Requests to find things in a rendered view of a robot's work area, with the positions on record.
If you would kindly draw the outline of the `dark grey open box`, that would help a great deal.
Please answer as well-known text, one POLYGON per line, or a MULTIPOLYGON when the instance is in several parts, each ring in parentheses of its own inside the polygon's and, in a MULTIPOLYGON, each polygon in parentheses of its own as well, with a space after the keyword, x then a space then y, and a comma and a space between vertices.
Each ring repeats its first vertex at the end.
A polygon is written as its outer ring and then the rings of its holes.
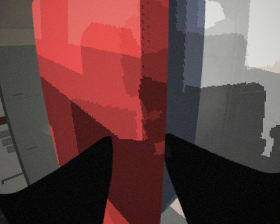
MULTIPOLYGON (((205 1, 169 0, 167 41, 166 133, 195 144, 204 58, 205 1)), ((161 214, 177 194, 169 174, 162 172, 161 214)))

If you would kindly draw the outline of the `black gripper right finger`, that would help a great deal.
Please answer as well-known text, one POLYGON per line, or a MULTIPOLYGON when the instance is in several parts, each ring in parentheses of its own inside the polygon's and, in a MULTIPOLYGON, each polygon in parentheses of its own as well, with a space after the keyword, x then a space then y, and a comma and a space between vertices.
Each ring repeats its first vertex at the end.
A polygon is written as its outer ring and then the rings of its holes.
POLYGON ((165 161, 187 224, 280 224, 280 172, 242 166, 171 133, 165 161))

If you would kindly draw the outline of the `red box lid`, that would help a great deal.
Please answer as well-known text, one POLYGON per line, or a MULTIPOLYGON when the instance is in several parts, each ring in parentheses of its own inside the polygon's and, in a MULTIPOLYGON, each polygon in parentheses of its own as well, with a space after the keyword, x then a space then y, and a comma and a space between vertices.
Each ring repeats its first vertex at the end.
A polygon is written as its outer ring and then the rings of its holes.
POLYGON ((34 0, 59 166, 112 138, 104 224, 160 224, 169 0, 34 0))

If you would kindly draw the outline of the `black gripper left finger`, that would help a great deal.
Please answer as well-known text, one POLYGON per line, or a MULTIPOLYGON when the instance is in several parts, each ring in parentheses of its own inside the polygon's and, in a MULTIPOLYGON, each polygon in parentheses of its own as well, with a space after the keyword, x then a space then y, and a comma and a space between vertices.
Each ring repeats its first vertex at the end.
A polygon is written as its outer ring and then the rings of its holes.
POLYGON ((19 192, 0 194, 0 224, 104 224, 112 167, 112 138, 19 192))

